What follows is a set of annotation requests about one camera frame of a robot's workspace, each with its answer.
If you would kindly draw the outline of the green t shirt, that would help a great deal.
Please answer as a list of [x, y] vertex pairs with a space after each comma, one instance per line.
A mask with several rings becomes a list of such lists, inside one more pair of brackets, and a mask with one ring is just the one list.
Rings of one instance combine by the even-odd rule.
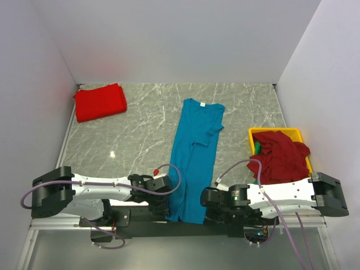
[[254, 143], [254, 154], [260, 155], [261, 154], [261, 144], [259, 142]]

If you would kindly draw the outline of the aluminium frame rail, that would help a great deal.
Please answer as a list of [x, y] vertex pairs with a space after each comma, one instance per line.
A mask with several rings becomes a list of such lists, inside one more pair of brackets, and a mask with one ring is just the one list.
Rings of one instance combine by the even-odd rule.
[[[183, 222], [169, 222], [165, 219], [156, 218], [152, 216], [145, 206], [116, 206], [115, 210], [120, 212], [117, 217], [116, 226], [119, 228], [130, 229], [136, 225], [160, 225], [160, 224], [175, 224], [190, 226], [189, 223]], [[305, 228], [326, 227], [324, 217], [318, 214], [311, 214], [308, 211], [299, 214], [300, 219]], [[54, 217], [33, 219], [30, 223], [30, 230], [87, 230], [90, 225], [84, 221], [82, 217], [70, 214], [58, 214]]]

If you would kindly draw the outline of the black base beam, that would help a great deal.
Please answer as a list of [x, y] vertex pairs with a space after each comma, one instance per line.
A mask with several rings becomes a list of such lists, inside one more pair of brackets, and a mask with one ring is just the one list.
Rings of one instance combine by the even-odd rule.
[[262, 218], [260, 211], [231, 211], [207, 209], [202, 224], [172, 222], [162, 215], [150, 213], [146, 206], [112, 206], [106, 216], [87, 222], [81, 217], [79, 225], [109, 227], [123, 239], [135, 237], [217, 236], [244, 238], [246, 233], [265, 239], [270, 226], [279, 225], [278, 218]]

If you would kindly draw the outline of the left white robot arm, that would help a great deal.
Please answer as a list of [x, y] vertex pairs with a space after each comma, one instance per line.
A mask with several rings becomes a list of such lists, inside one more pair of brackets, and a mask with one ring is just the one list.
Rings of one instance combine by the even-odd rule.
[[166, 174], [131, 174], [118, 178], [93, 178], [62, 166], [33, 181], [31, 217], [49, 218], [60, 213], [96, 221], [112, 216], [111, 200], [148, 204], [151, 213], [169, 215], [173, 184]]

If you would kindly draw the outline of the blue t shirt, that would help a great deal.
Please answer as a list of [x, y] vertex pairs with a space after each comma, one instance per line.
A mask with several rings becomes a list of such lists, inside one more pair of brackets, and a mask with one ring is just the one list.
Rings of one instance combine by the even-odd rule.
[[203, 223], [206, 208], [201, 206], [200, 197], [212, 182], [224, 111], [219, 103], [207, 104], [192, 98], [183, 101], [170, 157], [175, 167], [168, 171], [174, 186], [181, 183], [170, 194], [167, 220]]

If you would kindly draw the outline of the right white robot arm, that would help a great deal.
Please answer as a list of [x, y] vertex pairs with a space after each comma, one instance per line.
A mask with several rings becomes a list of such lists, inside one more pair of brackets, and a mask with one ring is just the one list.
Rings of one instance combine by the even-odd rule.
[[200, 204], [206, 209], [207, 221], [245, 227], [263, 226], [281, 215], [301, 211], [317, 211], [325, 217], [349, 215], [341, 182], [320, 172], [290, 183], [207, 187]]

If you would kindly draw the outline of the folded red t shirt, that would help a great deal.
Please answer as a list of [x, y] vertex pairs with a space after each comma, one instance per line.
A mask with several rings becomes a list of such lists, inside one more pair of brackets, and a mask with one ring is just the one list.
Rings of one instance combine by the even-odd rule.
[[92, 90], [81, 89], [73, 97], [78, 123], [127, 111], [127, 101], [123, 88], [117, 83]]

